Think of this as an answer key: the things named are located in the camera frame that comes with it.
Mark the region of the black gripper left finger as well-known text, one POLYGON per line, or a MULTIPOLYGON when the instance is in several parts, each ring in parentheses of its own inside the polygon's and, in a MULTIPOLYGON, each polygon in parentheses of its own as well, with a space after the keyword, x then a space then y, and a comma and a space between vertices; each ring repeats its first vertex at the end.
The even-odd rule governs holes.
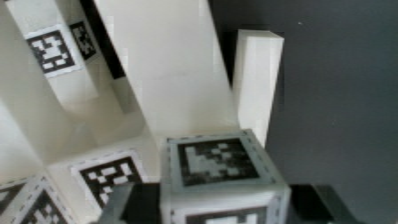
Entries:
POLYGON ((92 224, 161 224, 157 183, 127 183, 113 187, 92 224))

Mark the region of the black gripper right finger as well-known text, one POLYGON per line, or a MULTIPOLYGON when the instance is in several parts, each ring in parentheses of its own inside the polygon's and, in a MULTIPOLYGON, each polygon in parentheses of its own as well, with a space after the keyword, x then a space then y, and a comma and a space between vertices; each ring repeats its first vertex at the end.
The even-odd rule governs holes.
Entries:
POLYGON ((330 185, 291 184, 287 224, 365 224, 330 185))

